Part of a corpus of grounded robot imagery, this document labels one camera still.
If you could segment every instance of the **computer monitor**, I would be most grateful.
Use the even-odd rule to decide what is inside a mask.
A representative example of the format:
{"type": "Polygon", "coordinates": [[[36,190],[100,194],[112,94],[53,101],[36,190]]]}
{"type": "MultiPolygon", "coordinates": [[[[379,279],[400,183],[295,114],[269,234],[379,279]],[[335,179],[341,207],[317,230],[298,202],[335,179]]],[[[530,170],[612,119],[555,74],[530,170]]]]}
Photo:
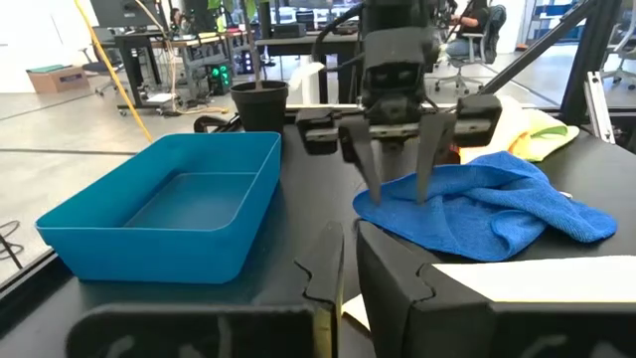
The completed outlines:
{"type": "MultiPolygon", "coordinates": [[[[164,25],[153,0],[141,0],[148,8],[152,16],[164,25]]],[[[154,25],[148,14],[135,2],[135,0],[90,0],[92,10],[97,17],[99,27],[131,27],[154,25]]]]}

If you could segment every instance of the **desk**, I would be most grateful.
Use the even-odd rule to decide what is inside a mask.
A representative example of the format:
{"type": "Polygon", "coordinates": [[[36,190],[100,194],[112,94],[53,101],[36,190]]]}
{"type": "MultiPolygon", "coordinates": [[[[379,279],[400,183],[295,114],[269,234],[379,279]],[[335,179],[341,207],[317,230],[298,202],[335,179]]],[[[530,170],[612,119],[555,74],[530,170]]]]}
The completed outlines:
{"type": "MultiPolygon", "coordinates": [[[[199,34],[199,36],[200,39],[175,40],[171,42],[172,47],[180,49],[182,54],[184,73],[191,98],[196,98],[200,93],[197,80],[207,75],[205,73],[199,75],[200,68],[223,63],[227,60],[223,51],[217,48],[217,45],[224,43],[225,38],[223,36],[215,33],[199,34]]],[[[165,48],[163,41],[153,41],[151,44],[153,49],[165,48]]]]}
{"type": "MultiPolygon", "coordinates": [[[[407,170],[394,161],[395,170],[385,167],[386,177],[399,176],[414,168],[409,166],[415,157],[410,155],[410,150],[414,149],[410,145],[403,163],[407,170]]],[[[618,232],[600,244],[584,245],[565,240],[561,234],[548,230],[516,256],[516,260],[636,255],[636,191],[632,190],[636,156],[582,133],[539,166],[558,190],[571,193],[575,199],[613,215],[618,221],[618,232]]],[[[286,240],[288,245],[275,252],[252,250],[248,262],[268,260],[276,263],[274,268],[278,268],[288,263],[306,240],[315,238],[328,221],[339,221],[345,234],[344,298],[354,297],[360,290],[355,240],[350,228],[357,218],[352,200],[361,187],[362,179],[353,166],[343,163],[340,153],[308,156],[296,128],[286,126],[280,184],[254,246],[262,248],[262,243],[268,240],[278,243],[286,240]]],[[[454,260],[414,246],[410,248],[435,262],[454,260]]],[[[261,283],[266,284],[276,274],[273,269],[258,271],[258,264],[248,267],[238,279],[260,277],[261,283]]],[[[170,302],[175,296],[218,301],[232,294],[236,300],[243,301],[263,288],[262,285],[250,285],[248,289],[240,290],[240,282],[232,282],[214,296],[215,289],[209,286],[168,285],[166,288],[152,284],[80,283],[55,256],[27,270],[17,280],[29,284],[33,291],[12,306],[0,300],[0,335],[3,337],[0,357],[63,358],[67,330],[87,309],[98,304],[139,300],[170,302]],[[12,321],[17,322],[13,327],[10,326],[12,321]]],[[[371,341],[348,319],[343,319],[340,334],[340,357],[375,356],[371,341]]]]}
{"type": "Polygon", "coordinates": [[[236,62],[235,62],[235,51],[249,51],[249,44],[247,38],[246,31],[237,31],[237,32],[224,32],[223,33],[225,40],[225,49],[226,55],[228,59],[230,59],[230,68],[232,69],[233,76],[237,75],[236,62]]]}
{"type": "MultiPolygon", "coordinates": [[[[157,85],[161,85],[161,76],[159,75],[159,68],[157,67],[157,61],[152,51],[151,39],[161,37],[161,33],[135,33],[128,35],[116,35],[115,47],[119,50],[121,55],[121,61],[126,69],[126,75],[128,76],[128,82],[130,83],[130,90],[132,92],[132,99],[135,108],[158,108],[158,103],[147,103],[141,98],[139,89],[143,85],[143,76],[141,75],[141,68],[139,66],[139,60],[132,55],[133,50],[145,49],[150,67],[152,68],[152,74],[157,85]]],[[[128,106],[126,104],[120,104],[117,106],[120,109],[126,110],[128,106]]]]}
{"type": "MultiPolygon", "coordinates": [[[[311,55],[311,48],[316,41],[316,36],[305,36],[297,39],[267,39],[256,41],[257,46],[267,46],[267,52],[270,56],[298,56],[311,55]]],[[[358,35],[332,35],[325,37],[321,48],[320,61],[327,63],[326,55],[336,55],[338,57],[338,65],[340,66],[346,61],[354,58],[356,51],[356,42],[358,35]]],[[[349,88],[351,85],[352,68],[350,66],[338,72],[338,102],[352,103],[355,99],[349,100],[349,88]]],[[[362,68],[357,66],[356,81],[358,84],[362,80],[362,68]]],[[[327,90],[327,74],[320,72],[318,74],[318,88],[320,91],[320,102],[328,102],[327,90]]]]}

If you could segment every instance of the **black cable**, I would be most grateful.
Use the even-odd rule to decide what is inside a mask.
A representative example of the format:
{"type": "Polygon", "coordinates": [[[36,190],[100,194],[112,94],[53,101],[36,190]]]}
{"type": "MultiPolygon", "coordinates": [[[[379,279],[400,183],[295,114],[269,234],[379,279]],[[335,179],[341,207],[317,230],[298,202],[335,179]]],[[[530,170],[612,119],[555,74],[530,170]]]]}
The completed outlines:
{"type": "Polygon", "coordinates": [[[345,21],[355,17],[355,16],[360,16],[360,14],[362,13],[362,8],[364,6],[364,3],[360,3],[357,4],[356,6],[352,7],[351,9],[347,10],[347,12],[345,12],[344,14],[340,15],[339,17],[337,17],[334,21],[332,21],[331,23],[327,24],[327,26],[325,26],[324,29],[322,29],[322,31],[320,32],[320,34],[318,34],[318,36],[316,37],[316,41],[314,42],[314,46],[311,48],[311,58],[314,62],[320,62],[320,58],[318,56],[319,54],[319,47],[322,44],[322,41],[325,39],[325,37],[327,37],[327,35],[336,30],[336,27],[338,27],[338,25],[342,25],[345,21]]]}
{"type": "MultiPolygon", "coordinates": [[[[362,31],[358,31],[358,38],[356,39],[356,50],[354,51],[354,58],[356,58],[360,52],[360,41],[362,39],[362,31]]],[[[358,67],[353,67],[351,70],[351,79],[349,80],[349,103],[354,102],[354,97],[358,96],[358,81],[356,81],[358,67]]]]}
{"type": "Polygon", "coordinates": [[[351,66],[352,64],[354,64],[354,63],[356,63],[356,62],[358,62],[358,61],[361,61],[364,57],[365,57],[365,53],[360,53],[360,54],[356,55],[356,57],[354,57],[354,58],[352,58],[352,59],[349,59],[349,60],[345,61],[344,63],[342,63],[342,64],[338,65],[338,66],[337,66],[337,67],[335,67],[335,68],[330,68],[330,69],[328,69],[328,68],[324,68],[324,69],[322,69],[322,71],[326,71],[326,72],[338,72],[338,71],[340,71],[340,70],[342,70],[342,69],[346,68],[347,66],[351,66]]]}
{"type": "Polygon", "coordinates": [[[435,103],[434,100],[430,99],[430,97],[426,94],[424,94],[424,101],[430,104],[431,107],[433,107],[433,109],[435,110],[435,113],[439,112],[439,107],[437,106],[437,103],[435,103]]]}
{"type": "Polygon", "coordinates": [[[18,260],[16,255],[22,253],[24,251],[24,247],[22,245],[13,244],[6,241],[6,238],[8,238],[11,234],[13,234],[16,230],[18,230],[18,228],[20,227],[20,222],[17,220],[10,221],[8,223],[0,225],[0,229],[4,229],[12,225],[14,225],[14,227],[11,230],[9,230],[7,234],[5,235],[0,234],[0,244],[2,244],[2,246],[4,247],[4,249],[0,250],[0,261],[11,259],[13,263],[16,265],[16,267],[18,267],[18,269],[21,269],[22,265],[20,264],[20,261],[18,260]]]}

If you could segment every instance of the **cable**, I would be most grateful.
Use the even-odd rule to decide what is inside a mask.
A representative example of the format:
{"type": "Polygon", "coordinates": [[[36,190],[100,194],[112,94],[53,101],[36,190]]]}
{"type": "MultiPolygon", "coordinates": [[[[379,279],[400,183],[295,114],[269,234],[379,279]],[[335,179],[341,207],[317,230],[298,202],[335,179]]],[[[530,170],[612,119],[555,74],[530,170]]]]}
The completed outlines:
{"type": "MultiPolygon", "coordinates": [[[[161,78],[162,79],[167,79],[168,77],[170,77],[170,68],[168,68],[168,56],[166,55],[166,52],[163,50],[159,50],[159,62],[161,63],[161,78]]],[[[168,84],[168,86],[166,87],[166,84],[161,84],[161,90],[168,90],[168,88],[170,87],[170,85],[168,84]]]]}
{"type": "Polygon", "coordinates": [[[92,42],[97,47],[97,51],[99,52],[99,55],[101,56],[104,63],[106,64],[106,67],[108,68],[108,72],[110,73],[110,77],[117,85],[119,94],[121,94],[121,96],[123,97],[123,100],[126,102],[126,105],[128,105],[128,109],[132,113],[132,116],[135,118],[137,125],[139,125],[139,127],[141,128],[141,131],[146,136],[146,139],[148,139],[149,142],[152,142],[152,135],[148,131],[148,128],[146,128],[146,125],[143,123],[143,120],[141,120],[141,118],[139,117],[139,113],[137,113],[137,109],[135,109],[134,105],[132,105],[132,101],[130,101],[130,98],[128,97],[128,94],[126,93],[126,90],[121,84],[119,77],[115,73],[115,69],[112,67],[112,64],[110,63],[110,60],[108,59],[108,56],[106,55],[106,52],[103,50],[103,47],[101,46],[101,43],[99,42],[99,39],[97,38],[97,35],[95,34],[95,31],[92,29],[92,26],[90,25],[90,20],[88,19],[86,12],[83,10],[83,7],[80,5],[80,0],[74,0],[74,1],[76,3],[76,7],[81,13],[81,16],[83,17],[83,21],[86,24],[86,27],[88,28],[88,32],[90,33],[92,42]]]}
{"type": "Polygon", "coordinates": [[[318,53],[319,53],[318,52],[318,48],[320,47],[320,44],[322,44],[322,41],[325,39],[325,37],[327,37],[327,35],[330,32],[334,31],[336,29],[336,27],[338,27],[338,25],[343,24],[345,21],[353,18],[354,16],[360,16],[363,7],[364,7],[364,3],[360,3],[360,4],[352,7],[351,9],[347,10],[347,12],[345,12],[341,16],[337,17],[334,21],[332,21],[331,23],[327,24],[327,26],[324,29],[322,29],[320,34],[318,34],[318,37],[316,37],[316,41],[314,42],[314,46],[311,48],[312,61],[320,62],[320,58],[318,57],[318,53]]]}
{"type": "Polygon", "coordinates": [[[351,66],[352,64],[354,64],[354,63],[356,63],[356,62],[358,62],[358,61],[361,61],[364,57],[365,57],[365,53],[361,53],[361,54],[356,55],[356,57],[354,57],[354,58],[352,58],[352,59],[349,59],[349,60],[345,61],[344,63],[342,63],[342,64],[338,65],[338,66],[337,66],[337,67],[335,67],[335,68],[330,68],[330,69],[328,69],[328,68],[323,68],[321,71],[325,71],[325,72],[338,72],[338,71],[340,71],[340,70],[342,70],[342,69],[346,68],[347,66],[351,66]]]}
{"type": "Polygon", "coordinates": [[[433,109],[435,109],[435,113],[439,112],[439,107],[437,106],[437,103],[435,103],[434,100],[430,99],[430,97],[426,95],[426,93],[424,94],[424,101],[430,104],[430,106],[433,107],[433,109]]]}
{"type": "Polygon", "coordinates": [[[17,220],[13,220],[10,221],[6,224],[2,224],[0,225],[0,229],[4,229],[8,226],[14,225],[13,229],[9,230],[9,232],[5,235],[1,235],[0,234],[0,242],[2,243],[2,246],[4,247],[4,249],[0,250],[0,261],[2,260],[7,260],[7,259],[11,259],[13,261],[13,263],[16,265],[16,267],[18,267],[18,269],[22,268],[22,264],[20,264],[20,261],[18,260],[18,258],[16,257],[16,255],[22,253],[24,251],[24,246],[22,245],[18,245],[18,244],[13,244],[13,243],[9,243],[6,238],[8,238],[11,234],[13,234],[16,230],[18,230],[18,228],[20,227],[20,222],[17,220]]]}
{"type": "Polygon", "coordinates": [[[155,19],[154,15],[152,15],[152,13],[150,12],[150,10],[148,10],[148,8],[146,7],[146,5],[144,5],[141,0],[135,0],[135,2],[137,3],[137,5],[141,8],[141,10],[143,10],[143,12],[146,13],[146,15],[148,15],[148,17],[150,18],[150,21],[152,21],[155,26],[157,26],[157,28],[159,28],[159,31],[161,31],[161,35],[163,36],[164,39],[164,43],[166,44],[166,48],[168,49],[168,61],[170,63],[170,69],[172,70],[172,85],[171,85],[171,97],[172,97],[172,110],[173,111],[177,111],[177,106],[175,103],[175,92],[176,92],[176,75],[177,75],[177,69],[176,69],[176,61],[175,61],[175,53],[174,53],[174,49],[172,48],[172,42],[170,41],[170,38],[168,37],[168,35],[166,35],[166,32],[163,29],[163,26],[161,26],[161,24],[159,24],[159,22],[157,21],[157,19],[155,19]]]}
{"type": "MultiPolygon", "coordinates": [[[[354,58],[360,55],[360,41],[362,39],[362,31],[358,31],[358,37],[356,39],[356,50],[354,51],[354,58]]],[[[349,79],[349,103],[354,102],[354,97],[358,96],[358,81],[357,79],[357,70],[358,67],[354,66],[351,70],[351,78],[349,79]]]]}

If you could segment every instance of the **white paper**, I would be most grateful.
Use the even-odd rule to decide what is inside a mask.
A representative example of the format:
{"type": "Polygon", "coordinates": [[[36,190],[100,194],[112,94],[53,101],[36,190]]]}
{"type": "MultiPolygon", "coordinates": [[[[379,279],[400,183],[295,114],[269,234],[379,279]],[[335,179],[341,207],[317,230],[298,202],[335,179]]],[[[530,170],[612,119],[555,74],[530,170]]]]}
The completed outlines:
{"type": "Polygon", "coordinates": [[[163,103],[172,99],[172,95],[169,93],[157,93],[149,97],[146,101],[149,103],[163,103]]]}
{"type": "MultiPolygon", "coordinates": [[[[496,302],[636,302],[633,256],[433,266],[496,302]]],[[[361,294],[344,313],[370,329],[361,294]]]]}
{"type": "Polygon", "coordinates": [[[311,78],[315,74],[318,74],[318,72],[320,72],[320,70],[324,68],[325,65],[323,65],[322,63],[307,63],[303,61],[303,63],[300,64],[300,66],[297,67],[293,73],[291,73],[291,78],[288,82],[289,89],[298,90],[298,88],[300,88],[300,84],[304,80],[311,78]]]}
{"type": "Polygon", "coordinates": [[[367,318],[367,309],[365,308],[365,302],[362,299],[362,295],[358,294],[354,298],[351,298],[342,306],[343,314],[347,313],[351,317],[355,318],[362,325],[369,328],[369,319],[367,318]]]}

